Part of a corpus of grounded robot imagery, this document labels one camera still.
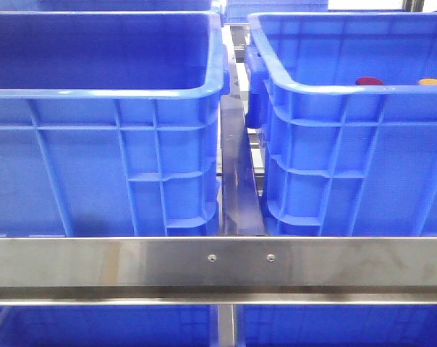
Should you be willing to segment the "steel rack lower post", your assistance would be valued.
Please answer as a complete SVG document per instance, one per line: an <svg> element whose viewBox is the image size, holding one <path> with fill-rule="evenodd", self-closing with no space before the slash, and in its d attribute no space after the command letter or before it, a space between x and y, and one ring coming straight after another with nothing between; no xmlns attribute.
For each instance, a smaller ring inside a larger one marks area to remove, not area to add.
<svg viewBox="0 0 437 347"><path fill-rule="evenodd" d="M237 311L234 304L218 305L218 344L221 347L237 345Z"/></svg>

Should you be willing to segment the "blue crate upper left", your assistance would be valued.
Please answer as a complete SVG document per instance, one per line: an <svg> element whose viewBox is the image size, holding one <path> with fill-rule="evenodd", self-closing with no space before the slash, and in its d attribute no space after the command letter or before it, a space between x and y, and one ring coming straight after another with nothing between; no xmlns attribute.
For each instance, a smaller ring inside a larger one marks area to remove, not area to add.
<svg viewBox="0 0 437 347"><path fill-rule="evenodd" d="M0 237L214 236L213 12L0 12Z"/></svg>

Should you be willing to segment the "steel rack front rail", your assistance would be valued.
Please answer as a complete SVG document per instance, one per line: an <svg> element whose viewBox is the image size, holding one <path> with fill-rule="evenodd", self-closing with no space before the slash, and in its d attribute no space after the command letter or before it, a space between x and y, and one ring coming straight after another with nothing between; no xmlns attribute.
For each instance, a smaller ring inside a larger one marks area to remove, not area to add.
<svg viewBox="0 0 437 347"><path fill-rule="evenodd" d="M437 238L0 239L28 304L437 304Z"/></svg>

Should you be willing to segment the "blue crate rear left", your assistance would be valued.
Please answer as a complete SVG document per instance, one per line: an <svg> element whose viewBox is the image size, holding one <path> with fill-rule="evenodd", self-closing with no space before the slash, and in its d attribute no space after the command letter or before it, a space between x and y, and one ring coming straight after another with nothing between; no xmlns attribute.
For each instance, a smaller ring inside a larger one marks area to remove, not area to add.
<svg viewBox="0 0 437 347"><path fill-rule="evenodd" d="M0 12L213 11L220 1L0 1Z"/></svg>

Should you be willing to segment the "steel rack centre divider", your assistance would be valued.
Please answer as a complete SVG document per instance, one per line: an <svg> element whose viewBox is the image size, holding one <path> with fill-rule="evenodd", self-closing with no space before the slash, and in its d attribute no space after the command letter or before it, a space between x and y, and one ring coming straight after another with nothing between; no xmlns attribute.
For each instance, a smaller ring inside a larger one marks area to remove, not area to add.
<svg viewBox="0 0 437 347"><path fill-rule="evenodd" d="M220 103L223 231L227 236L265 236L232 30L230 25L222 28L230 76L230 93Z"/></svg>

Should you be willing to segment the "blue crate lower left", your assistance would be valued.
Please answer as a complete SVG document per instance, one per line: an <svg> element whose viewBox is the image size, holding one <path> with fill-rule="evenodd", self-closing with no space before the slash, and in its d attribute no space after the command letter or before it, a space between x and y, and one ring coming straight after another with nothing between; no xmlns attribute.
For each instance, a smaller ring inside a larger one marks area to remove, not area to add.
<svg viewBox="0 0 437 347"><path fill-rule="evenodd" d="M217 346L213 306L9 307L0 346Z"/></svg>

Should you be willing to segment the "blue crate rear right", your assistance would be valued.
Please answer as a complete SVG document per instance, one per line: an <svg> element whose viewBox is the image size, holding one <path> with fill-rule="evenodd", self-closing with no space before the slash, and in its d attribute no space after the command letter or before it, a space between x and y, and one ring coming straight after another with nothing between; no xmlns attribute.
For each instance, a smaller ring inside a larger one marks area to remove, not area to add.
<svg viewBox="0 0 437 347"><path fill-rule="evenodd" d="M327 12L327 0L252 0L228 1L226 23L246 23L249 14L258 12Z"/></svg>

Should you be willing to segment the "blue crate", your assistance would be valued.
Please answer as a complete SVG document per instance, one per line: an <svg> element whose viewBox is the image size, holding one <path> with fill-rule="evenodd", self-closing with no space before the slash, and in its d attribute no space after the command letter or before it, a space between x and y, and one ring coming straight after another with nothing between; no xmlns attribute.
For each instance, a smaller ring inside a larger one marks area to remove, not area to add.
<svg viewBox="0 0 437 347"><path fill-rule="evenodd" d="M437 236L437 12L248 17L273 236ZM360 86L358 77L384 85Z"/></svg>
<svg viewBox="0 0 437 347"><path fill-rule="evenodd" d="M0 346L217 346L213 306L9 307Z"/></svg>
<svg viewBox="0 0 437 347"><path fill-rule="evenodd" d="M214 236L213 12L0 12L0 237Z"/></svg>
<svg viewBox="0 0 437 347"><path fill-rule="evenodd" d="M0 1L0 12L213 11L220 1Z"/></svg>
<svg viewBox="0 0 437 347"><path fill-rule="evenodd" d="M327 0L252 0L228 1L226 23L246 23L249 14L258 12L327 12Z"/></svg>
<svg viewBox="0 0 437 347"><path fill-rule="evenodd" d="M437 305L243 305L239 346L437 346Z"/></svg>

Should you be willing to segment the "yellow mushroom push button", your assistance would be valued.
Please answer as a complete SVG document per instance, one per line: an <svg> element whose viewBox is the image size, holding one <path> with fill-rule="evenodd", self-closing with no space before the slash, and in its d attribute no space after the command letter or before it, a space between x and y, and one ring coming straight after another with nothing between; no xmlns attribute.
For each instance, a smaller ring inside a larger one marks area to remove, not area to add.
<svg viewBox="0 0 437 347"><path fill-rule="evenodd" d="M433 86L433 85L437 85L437 78L425 77L425 78L418 80L417 83L418 83L418 85L423 85L423 86Z"/></svg>

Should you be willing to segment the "red mushroom push button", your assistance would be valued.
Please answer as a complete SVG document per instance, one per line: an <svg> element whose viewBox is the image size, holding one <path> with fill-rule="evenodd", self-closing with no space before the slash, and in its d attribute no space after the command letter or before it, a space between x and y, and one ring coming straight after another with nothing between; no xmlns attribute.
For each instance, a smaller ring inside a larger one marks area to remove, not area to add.
<svg viewBox="0 0 437 347"><path fill-rule="evenodd" d="M363 76L355 80L356 85L360 86L380 86L384 85L383 81L377 77Z"/></svg>

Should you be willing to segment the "blue crate lower right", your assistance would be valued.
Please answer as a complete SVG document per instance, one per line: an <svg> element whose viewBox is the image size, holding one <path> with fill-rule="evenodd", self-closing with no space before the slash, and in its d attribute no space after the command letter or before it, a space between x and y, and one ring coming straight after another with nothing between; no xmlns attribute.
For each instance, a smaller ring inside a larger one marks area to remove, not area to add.
<svg viewBox="0 0 437 347"><path fill-rule="evenodd" d="M437 305L243 305L239 346L437 346Z"/></svg>

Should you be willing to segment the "blue crate upper right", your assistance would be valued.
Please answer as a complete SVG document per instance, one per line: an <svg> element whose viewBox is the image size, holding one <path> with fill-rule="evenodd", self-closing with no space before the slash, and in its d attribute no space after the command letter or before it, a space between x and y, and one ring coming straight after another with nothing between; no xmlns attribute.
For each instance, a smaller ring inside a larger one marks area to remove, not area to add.
<svg viewBox="0 0 437 347"><path fill-rule="evenodd" d="M437 236L437 12L248 17L273 236ZM358 77L384 85L360 86Z"/></svg>

